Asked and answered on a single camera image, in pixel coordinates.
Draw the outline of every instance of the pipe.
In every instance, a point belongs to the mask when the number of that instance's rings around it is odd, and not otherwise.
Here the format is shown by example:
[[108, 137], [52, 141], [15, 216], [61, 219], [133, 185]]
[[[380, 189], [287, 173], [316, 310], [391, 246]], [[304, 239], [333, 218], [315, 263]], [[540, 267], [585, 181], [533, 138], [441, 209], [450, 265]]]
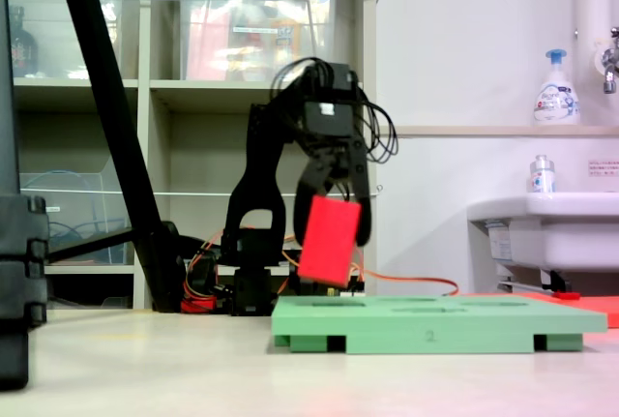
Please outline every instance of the pipe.
[[574, 80], [580, 97], [585, 124], [615, 124], [603, 118], [605, 105], [612, 96], [604, 94], [602, 54], [611, 47], [610, 27], [612, 0], [575, 0], [575, 26], [578, 37], [575, 43]]

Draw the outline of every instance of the white floor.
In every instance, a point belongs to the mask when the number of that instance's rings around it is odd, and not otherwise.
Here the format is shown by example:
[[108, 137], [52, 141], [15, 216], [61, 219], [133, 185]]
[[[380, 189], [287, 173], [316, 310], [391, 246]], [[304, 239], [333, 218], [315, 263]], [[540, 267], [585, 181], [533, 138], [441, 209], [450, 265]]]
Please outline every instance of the white floor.
[[582, 353], [274, 351], [269, 318], [51, 312], [2, 417], [619, 415], [619, 331]]

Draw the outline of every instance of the box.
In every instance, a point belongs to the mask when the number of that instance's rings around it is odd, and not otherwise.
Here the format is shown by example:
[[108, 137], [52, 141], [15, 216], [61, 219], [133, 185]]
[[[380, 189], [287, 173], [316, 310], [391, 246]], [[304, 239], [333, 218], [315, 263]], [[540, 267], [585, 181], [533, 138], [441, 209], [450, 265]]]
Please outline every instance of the box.
[[[130, 225], [112, 159], [101, 173], [48, 170], [20, 173], [19, 180], [23, 194], [45, 199], [52, 251], [60, 245], [76, 243]], [[129, 251], [129, 245], [123, 244], [75, 257], [67, 263], [130, 264], [132, 257], [133, 251]]]
[[336, 0], [188, 0], [180, 6], [181, 79], [270, 82], [303, 57], [333, 60]]
[[[101, 4], [121, 76], [137, 78], [139, 1], [101, 0]], [[25, 38], [34, 40], [34, 49], [28, 51], [34, 62], [25, 70], [14, 69], [14, 76], [88, 78], [65, 0], [9, 0], [9, 5], [23, 9], [21, 26], [27, 34]], [[14, 40], [14, 15], [11, 21], [15, 67], [20, 46]]]

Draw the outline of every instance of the green tray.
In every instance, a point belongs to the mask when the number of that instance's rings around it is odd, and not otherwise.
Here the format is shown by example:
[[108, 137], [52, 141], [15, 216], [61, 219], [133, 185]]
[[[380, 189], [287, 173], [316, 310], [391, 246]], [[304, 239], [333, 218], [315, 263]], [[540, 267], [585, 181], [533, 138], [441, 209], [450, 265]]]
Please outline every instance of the green tray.
[[606, 316], [518, 296], [282, 296], [276, 346], [349, 354], [580, 351]]

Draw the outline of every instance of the white tile wall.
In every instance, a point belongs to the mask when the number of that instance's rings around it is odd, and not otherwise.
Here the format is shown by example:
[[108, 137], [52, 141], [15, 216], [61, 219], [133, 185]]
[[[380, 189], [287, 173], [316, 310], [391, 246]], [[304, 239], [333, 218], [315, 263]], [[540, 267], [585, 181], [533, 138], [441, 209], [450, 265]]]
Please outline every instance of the white tile wall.
[[[588, 176], [589, 159], [619, 161], [619, 139], [405, 139], [379, 167], [378, 269], [454, 279], [466, 291], [495, 282], [487, 237], [466, 220], [473, 202], [526, 192], [536, 154], [554, 162], [559, 192], [619, 192], [619, 178]], [[443, 287], [381, 283], [380, 293], [440, 293]]]
[[[619, 19], [619, 0], [613, 10]], [[397, 125], [530, 125], [545, 52], [565, 48], [571, 71], [573, 0], [380, 0], [377, 16], [377, 100]], [[619, 124], [619, 95], [582, 110], [585, 123]], [[494, 283], [486, 237], [467, 223], [466, 206], [524, 193], [536, 154], [555, 161], [559, 191], [619, 191], [617, 179], [587, 176], [589, 159], [619, 160], [619, 139], [418, 138], [400, 148], [377, 168], [378, 269], [451, 278], [465, 290]]]

